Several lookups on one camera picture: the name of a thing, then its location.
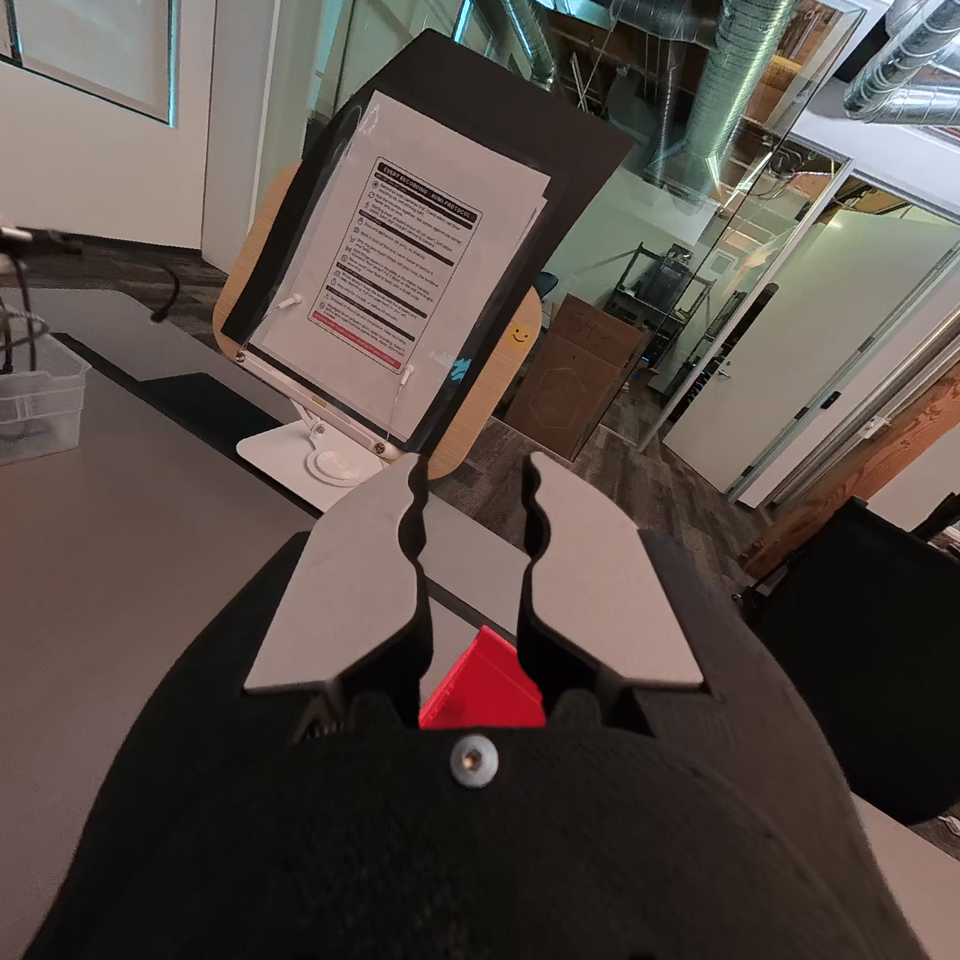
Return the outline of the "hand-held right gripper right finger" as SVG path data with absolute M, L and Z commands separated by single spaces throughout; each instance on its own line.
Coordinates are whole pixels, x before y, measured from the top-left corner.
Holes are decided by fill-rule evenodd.
M 639 527 L 541 452 L 522 467 L 519 661 L 540 690 L 697 690 L 704 675 Z

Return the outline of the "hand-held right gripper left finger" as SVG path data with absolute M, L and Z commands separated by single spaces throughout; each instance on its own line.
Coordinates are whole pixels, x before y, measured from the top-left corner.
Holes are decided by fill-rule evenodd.
M 419 694 L 433 658 L 426 460 L 402 455 L 316 523 L 244 681 L 247 693 Z

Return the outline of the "red plastic bin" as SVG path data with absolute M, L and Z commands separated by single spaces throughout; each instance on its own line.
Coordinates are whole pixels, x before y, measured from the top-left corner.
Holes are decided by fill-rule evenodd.
M 427 698 L 418 726 L 539 729 L 546 726 L 543 695 L 522 669 L 515 646 L 485 626 Z

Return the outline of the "cardboard box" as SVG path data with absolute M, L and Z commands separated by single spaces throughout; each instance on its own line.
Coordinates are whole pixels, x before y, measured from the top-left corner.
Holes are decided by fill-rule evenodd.
M 567 294 L 502 416 L 504 423 L 573 461 L 651 338 L 651 329 Z

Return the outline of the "black office chair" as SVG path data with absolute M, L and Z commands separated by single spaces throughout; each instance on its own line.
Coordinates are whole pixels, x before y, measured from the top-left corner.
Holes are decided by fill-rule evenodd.
M 851 791 L 906 826 L 959 798 L 959 565 L 851 498 L 735 599 Z

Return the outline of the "black metal shelf rack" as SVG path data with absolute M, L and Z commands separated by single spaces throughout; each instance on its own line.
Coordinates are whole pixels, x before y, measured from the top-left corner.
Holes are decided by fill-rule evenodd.
M 639 243 L 606 297 L 604 312 L 646 337 L 630 355 L 616 393 L 629 389 L 636 373 L 656 372 L 659 361 L 712 293 L 716 280 L 695 274 L 691 258 L 692 252 L 677 244 L 657 254 Z

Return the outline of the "white frosted door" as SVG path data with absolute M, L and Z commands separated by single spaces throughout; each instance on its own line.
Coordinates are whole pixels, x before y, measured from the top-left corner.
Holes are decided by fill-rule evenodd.
M 913 205 L 887 214 L 841 209 L 813 226 L 664 448 L 721 494 L 748 480 L 957 242 L 957 223 Z

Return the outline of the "clear plastic container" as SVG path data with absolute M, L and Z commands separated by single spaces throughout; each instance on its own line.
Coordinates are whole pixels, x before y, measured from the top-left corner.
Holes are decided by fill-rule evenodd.
M 1 375 L 1 464 L 75 450 L 81 437 L 90 364 L 60 340 L 44 335 L 12 350 L 13 369 Z

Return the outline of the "printed instruction sheet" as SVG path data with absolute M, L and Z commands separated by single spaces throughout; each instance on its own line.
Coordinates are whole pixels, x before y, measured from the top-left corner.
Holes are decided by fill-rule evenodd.
M 386 459 L 426 452 L 551 177 L 381 91 L 334 156 L 237 360 Z

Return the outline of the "instruction sheet on stand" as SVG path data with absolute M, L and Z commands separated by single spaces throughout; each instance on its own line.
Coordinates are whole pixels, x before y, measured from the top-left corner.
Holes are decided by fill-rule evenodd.
M 352 95 L 308 151 L 282 200 L 266 243 L 246 285 L 230 311 L 223 332 L 240 347 L 260 323 L 269 295 L 276 291 L 282 270 L 289 264 L 296 241 L 316 198 L 330 177 L 337 148 L 344 147 L 373 92 L 381 91 L 414 110 L 437 119 L 481 144 L 510 158 L 531 163 L 547 173 L 547 204 L 520 251 L 519 265 L 509 270 L 514 280 L 503 296 L 499 324 L 474 356 L 458 390 L 453 410 L 431 436 L 426 452 L 397 450 L 382 456 L 383 443 L 360 443 L 351 433 L 292 400 L 310 414 L 310 420 L 331 426 L 383 461 L 402 453 L 428 456 L 437 449 L 474 381 L 520 306 L 546 261 L 570 232 L 577 219 L 626 158 L 629 137 L 587 112 L 564 102 L 492 61 L 426 30 Z

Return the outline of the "wooden post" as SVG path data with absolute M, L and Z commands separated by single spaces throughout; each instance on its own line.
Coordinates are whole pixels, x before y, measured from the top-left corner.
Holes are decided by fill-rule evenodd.
M 778 518 L 738 558 L 761 580 L 824 527 L 850 499 L 869 501 L 959 423 L 959 364 L 955 363 L 878 435 L 846 454 L 798 506 Z

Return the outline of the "ribbed silver air duct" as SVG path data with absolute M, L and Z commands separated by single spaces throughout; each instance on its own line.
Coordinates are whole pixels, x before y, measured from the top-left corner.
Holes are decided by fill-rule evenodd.
M 721 181 L 738 125 L 794 18 L 794 1 L 724 1 L 682 134 L 652 157 L 650 171 L 701 207 Z

